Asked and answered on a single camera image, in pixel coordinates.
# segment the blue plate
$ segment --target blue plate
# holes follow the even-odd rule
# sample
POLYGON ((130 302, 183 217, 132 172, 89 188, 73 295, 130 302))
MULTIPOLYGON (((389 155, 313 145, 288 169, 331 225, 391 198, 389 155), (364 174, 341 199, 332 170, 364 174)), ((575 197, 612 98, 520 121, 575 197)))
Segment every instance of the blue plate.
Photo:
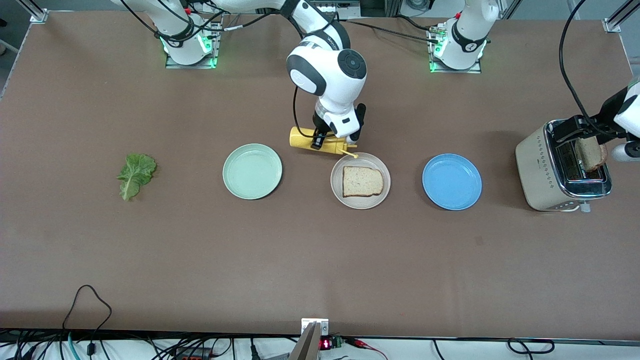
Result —
POLYGON ((480 198, 482 179, 471 161, 456 154, 441 154, 424 167, 422 186, 436 205, 464 210, 480 198))

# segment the green plate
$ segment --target green plate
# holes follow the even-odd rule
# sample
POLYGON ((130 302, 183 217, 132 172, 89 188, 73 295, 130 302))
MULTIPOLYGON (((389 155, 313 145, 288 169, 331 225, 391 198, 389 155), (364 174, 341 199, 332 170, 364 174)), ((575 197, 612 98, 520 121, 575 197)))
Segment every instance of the green plate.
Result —
POLYGON ((270 147, 250 143, 234 150, 222 168, 222 179, 235 196, 255 200, 269 195, 282 177, 282 161, 270 147))

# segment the slice of bread on plate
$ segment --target slice of bread on plate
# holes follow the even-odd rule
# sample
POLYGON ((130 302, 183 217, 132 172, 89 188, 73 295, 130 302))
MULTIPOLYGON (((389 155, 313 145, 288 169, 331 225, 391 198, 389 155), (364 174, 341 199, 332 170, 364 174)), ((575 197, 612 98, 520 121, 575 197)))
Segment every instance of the slice of bread on plate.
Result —
POLYGON ((380 195, 384 187, 382 173, 377 168, 342 168, 342 197, 380 195))

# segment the white plate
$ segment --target white plate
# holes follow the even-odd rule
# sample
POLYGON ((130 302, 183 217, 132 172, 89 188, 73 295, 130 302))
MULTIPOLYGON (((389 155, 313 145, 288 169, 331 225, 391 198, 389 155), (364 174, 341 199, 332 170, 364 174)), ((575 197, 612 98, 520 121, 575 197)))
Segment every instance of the white plate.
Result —
POLYGON ((333 190, 333 194, 335 195, 341 203, 349 206, 353 209, 371 209, 374 206, 381 203, 387 194, 389 193, 389 188, 391 187, 391 176, 389 175, 389 170, 387 166, 377 157, 366 154, 364 152, 356 152, 358 154, 358 158, 354 159, 353 156, 346 155, 342 159, 338 160, 331 171, 331 189, 333 190), (376 168, 380 170, 382 173, 382 181, 384 188, 382 189, 382 193, 380 195, 373 195, 370 197, 361 197, 361 196, 349 196, 342 197, 342 168, 343 167, 368 167, 368 168, 376 168))

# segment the teal cable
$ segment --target teal cable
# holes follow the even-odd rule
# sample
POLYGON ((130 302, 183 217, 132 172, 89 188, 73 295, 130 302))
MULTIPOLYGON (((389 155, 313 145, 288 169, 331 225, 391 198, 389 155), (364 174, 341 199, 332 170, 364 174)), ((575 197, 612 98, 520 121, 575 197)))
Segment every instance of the teal cable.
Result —
POLYGON ((71 340, 71 332, 69 332, 69 336, 67 336, 67 341, 69 342, 69 348, 71 348, 71 354, 74 355, 76 360, 80 360, 78 353, 76 352, 76 348, 74 348, 74 342, 71 340))

